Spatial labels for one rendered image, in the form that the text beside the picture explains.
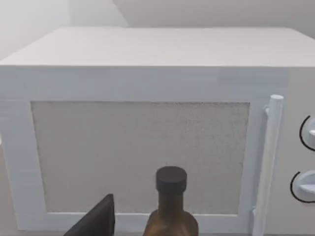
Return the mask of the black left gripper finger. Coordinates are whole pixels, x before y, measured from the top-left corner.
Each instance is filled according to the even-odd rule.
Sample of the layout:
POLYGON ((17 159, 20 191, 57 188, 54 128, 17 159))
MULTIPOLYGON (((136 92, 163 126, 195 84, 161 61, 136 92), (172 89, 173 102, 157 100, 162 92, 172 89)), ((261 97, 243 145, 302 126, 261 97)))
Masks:
POLYGON ((107 194, 63 236, 114 236, 114 195, 107 194))

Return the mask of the pale microwave door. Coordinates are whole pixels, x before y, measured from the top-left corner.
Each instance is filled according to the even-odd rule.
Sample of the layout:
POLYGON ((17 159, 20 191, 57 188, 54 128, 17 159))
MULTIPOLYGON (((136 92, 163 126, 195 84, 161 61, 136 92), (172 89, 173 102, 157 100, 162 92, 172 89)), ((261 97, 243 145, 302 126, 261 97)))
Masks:
POLYGON ((0 66, 0 134, 17 227, 65 231, 102 196, 140 233, 154 173, 189 173, 202 233, 248 233, 263 106, 289 70, 265 66, 0 66))

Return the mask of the pale microwave knob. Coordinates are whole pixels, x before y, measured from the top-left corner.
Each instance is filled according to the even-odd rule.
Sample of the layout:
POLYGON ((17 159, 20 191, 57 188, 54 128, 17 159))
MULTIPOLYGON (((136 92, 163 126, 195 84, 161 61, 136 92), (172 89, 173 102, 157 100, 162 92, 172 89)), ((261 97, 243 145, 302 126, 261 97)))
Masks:
POLYGON ((315 170, 297 172, 291 179, 290 193, 300 203, 315 204, 315 170))
POLYGON ((307 116, 302 121, 299 129, 299 139, 306 149, 315 152, 315 115, 307 116))

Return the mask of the brown bottle with black cap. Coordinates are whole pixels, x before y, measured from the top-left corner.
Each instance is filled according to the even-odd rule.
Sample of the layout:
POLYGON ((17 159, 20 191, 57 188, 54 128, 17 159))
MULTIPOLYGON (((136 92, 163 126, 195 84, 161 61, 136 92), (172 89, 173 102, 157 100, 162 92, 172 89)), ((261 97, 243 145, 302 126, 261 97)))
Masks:
POLYGON ((184 210, 188 175, 177 166, 156 172, 158 207, 147 221, 143 236, 199 236, 197 220, 184 210))

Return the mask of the pale microwave oven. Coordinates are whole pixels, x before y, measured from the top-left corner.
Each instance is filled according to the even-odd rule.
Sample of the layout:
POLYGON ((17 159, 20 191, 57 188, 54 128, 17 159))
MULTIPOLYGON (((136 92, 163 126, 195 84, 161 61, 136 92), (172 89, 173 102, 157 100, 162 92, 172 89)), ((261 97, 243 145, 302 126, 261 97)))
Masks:
POLYGON ((0 61, 0 137, 20 231, 113 193, 141 233, 176 165, 200 233, 315 235, 315 39, 292 29, 58 29, 0 61))

